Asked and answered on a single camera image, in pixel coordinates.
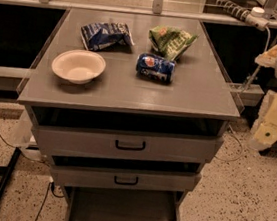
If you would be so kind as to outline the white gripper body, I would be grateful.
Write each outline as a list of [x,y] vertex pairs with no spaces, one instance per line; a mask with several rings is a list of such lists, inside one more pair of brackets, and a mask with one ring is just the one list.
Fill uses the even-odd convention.
[[248,145],[251,149],[264,151],[277,142],[277,92],[269,90],[265,94],[258,115]]

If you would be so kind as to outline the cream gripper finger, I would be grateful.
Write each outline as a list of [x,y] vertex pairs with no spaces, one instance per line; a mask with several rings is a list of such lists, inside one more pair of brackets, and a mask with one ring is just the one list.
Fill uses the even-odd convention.
[[271,47],[268,51],[264,51],[263,53],[259,54],[254,61],[257,63],[257,65],[263,66],[264,68],[276,68],[277,44]]

